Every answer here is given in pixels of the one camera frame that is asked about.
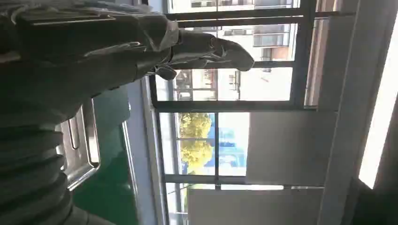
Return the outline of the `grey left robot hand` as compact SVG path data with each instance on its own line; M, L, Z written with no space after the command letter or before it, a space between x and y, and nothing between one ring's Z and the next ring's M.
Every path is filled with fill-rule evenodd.
M0 3L0 126L59 124L81 104L146 74L214 62L254 65L238 43L179 28L145 6L95 0Z

